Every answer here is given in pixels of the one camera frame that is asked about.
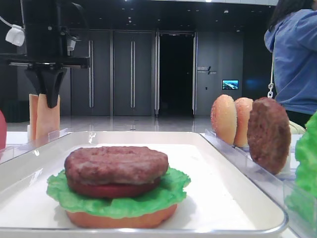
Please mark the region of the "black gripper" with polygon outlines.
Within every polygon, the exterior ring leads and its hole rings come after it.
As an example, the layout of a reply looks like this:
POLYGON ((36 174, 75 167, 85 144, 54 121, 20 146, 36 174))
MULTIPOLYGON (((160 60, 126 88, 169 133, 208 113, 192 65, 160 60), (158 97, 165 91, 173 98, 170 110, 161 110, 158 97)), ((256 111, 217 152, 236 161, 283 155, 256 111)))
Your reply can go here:
MULTIPOLYGON (((88 68, 88 57, 70 57, 67 40, 78 41, 62 22, 62 8, 73 6, 79 11, 83 24, 88 28, 84 9, 71 0, 22 0, 21 13, 26 53, 7 54, 8 65, 44 64, 59 67, 88 68)), ((28 68, 25 70, 38 95, 45 94, 47 106, 57 105, 61 83, 66 68, 28 68)))

